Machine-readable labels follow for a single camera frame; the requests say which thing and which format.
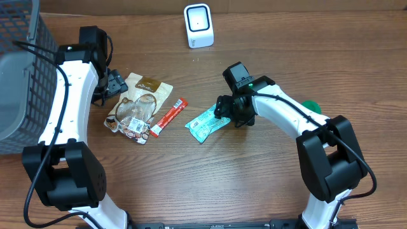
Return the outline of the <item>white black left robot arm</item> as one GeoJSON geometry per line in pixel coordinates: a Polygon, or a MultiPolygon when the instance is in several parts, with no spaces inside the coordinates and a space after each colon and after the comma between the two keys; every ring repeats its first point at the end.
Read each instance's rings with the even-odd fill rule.
{"type": "Polygon", "coordinates": [[[46,127],[35,146],[22,152],[22,163],[31,185],[23,216],[33,228],[55,225],[79,216],[89,228],[133,228],[127,211],[116,206],[107,194],[102,164],[87,143],[91,105],[122,94],[128,86],[116,70],[110,70],[113,42],[97,26],[81,27],[79,42],[61,45],[49,59],[36,52],[38,46],[22,41],[15,45],[49,62],[57,70],[57,86],[46,127]],[[37,193],[45,206],[67,214],[47,223],[29,219],[29,204],[37,193]]]}

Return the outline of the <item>green lid jar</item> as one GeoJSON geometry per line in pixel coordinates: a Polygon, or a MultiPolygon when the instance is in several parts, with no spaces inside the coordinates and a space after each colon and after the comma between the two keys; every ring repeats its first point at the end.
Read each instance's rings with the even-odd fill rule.
{"type": "Polygon", "coordinates": [[[322,114],[321,107],[315,101],[304,101],[301,105],[317,114],[322,114]]]}

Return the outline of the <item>red white stick packet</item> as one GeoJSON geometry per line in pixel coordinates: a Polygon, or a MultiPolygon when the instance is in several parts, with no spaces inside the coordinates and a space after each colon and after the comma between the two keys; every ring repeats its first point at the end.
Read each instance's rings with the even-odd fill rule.
{"type": "Polygon", "coordinates": [[[151,127],[150,134],[158,137],[160,132],[188,105],[188,101],[184,98],[179,98],[177,102],[170,108],[165,116],[158,121],[156,125],[151,127]]]}

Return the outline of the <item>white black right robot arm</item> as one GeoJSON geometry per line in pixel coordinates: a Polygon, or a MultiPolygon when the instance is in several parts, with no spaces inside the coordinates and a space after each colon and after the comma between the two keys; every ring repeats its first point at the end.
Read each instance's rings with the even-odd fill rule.
{"type": "Polygon", "coordinates": [[[296,219],[273,219],[270,228],[357,228],[354,219],[340,219],[345,201],[360,180],[372,175],[354,129],[344,116],[329,118],[290,98],[267,76],[253,78],[241,62],[223,71],[232,94],[217,98],[214,115],[230,118],[235,127],[252,126],[255,117],[274,123],[296,141],[300,171],[310,192],[305,210],[296,219]]]}

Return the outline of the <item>teal orange cracker packet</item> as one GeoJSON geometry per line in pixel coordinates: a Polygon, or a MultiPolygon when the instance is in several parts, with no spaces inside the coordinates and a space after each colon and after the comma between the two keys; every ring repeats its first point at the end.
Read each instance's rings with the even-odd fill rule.
{"type": "Polygon", "coordinates": [[[208,110],[185,125],[185,127],[190,131],[191,135],[199,143],[203,143],[213,132],[223,128],[225,125],[231,122],[229,118],[216,118],[214,116],[215,108],[216,105],[214,104],[208,110]]]}

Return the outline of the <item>beige brown snack pouch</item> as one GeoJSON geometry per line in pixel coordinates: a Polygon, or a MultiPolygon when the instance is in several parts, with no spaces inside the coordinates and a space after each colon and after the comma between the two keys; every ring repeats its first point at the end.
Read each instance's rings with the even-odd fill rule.
{"type": "Polygon", "coordinates": [[[173,86],[136,73],[130,73],[125,83],[128,90],[120,95],[104,125],[138,144],[146,144],[155,114],[171,94],[173,86]]]}

